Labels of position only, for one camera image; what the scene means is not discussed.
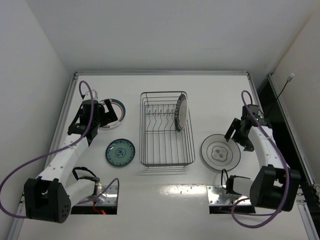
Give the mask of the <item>white plate with flower motif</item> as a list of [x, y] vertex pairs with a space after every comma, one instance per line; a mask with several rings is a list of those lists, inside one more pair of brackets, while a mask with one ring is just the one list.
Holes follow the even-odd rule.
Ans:
[[204, 162], [216, 171], [231, 171], [241, 160], [238, 144], [232, 139], [227, 141], [222, 134], [208, 136], [201, 144], [200, 153]]

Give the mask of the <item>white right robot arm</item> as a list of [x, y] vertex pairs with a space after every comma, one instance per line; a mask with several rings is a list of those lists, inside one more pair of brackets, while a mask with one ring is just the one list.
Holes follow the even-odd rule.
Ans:
[[282, 161], [280, 150], [273, 139], [270, 122], [259, 116], [259, 107], [248, 104], [242, 107], [242, 116], [235, 118], [224, 136], [233, 140], [244, 151], [255, 152], [260, 170], [254, 180], [231, 175], [226, 180], [226, 193], [247, 196], [253, 207], [276, 210], [281, 201], [282, 211], [292, 210], [301, 174]]

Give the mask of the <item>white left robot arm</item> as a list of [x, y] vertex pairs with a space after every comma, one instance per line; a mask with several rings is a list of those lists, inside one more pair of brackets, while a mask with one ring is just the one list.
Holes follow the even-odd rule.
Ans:
[[75, 165], [97, 136], [98, 129], [118, 119], [110, 100], [104, 103], [105, 106], [99, 103], [96, 90], [82, 95], [82, 103], [68, 127], [63, 150], [56, 153], [37, 178], [29, 178], [24, 184], [28, 219], [64, 223], [75, 205], [95, 202], [104, 192], [100, 178], [95, 175], [77, 176], [76, 182], [67, 186], [69, 175], [76, 173]]

